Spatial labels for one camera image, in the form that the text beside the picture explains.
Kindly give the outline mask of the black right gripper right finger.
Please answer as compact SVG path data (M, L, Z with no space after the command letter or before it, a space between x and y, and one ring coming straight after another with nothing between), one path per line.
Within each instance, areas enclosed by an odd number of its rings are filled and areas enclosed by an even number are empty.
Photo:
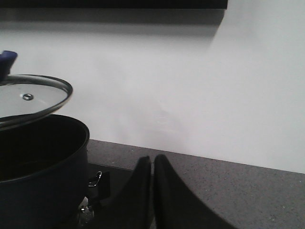
M154 160L153 208L158 229L233 229L183 182L165 155Z

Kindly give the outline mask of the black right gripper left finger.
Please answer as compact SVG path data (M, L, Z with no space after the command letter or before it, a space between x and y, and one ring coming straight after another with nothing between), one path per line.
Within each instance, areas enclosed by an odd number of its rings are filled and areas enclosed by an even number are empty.
M151 161L140 157L120 192L94 218L95 229L148 229Z

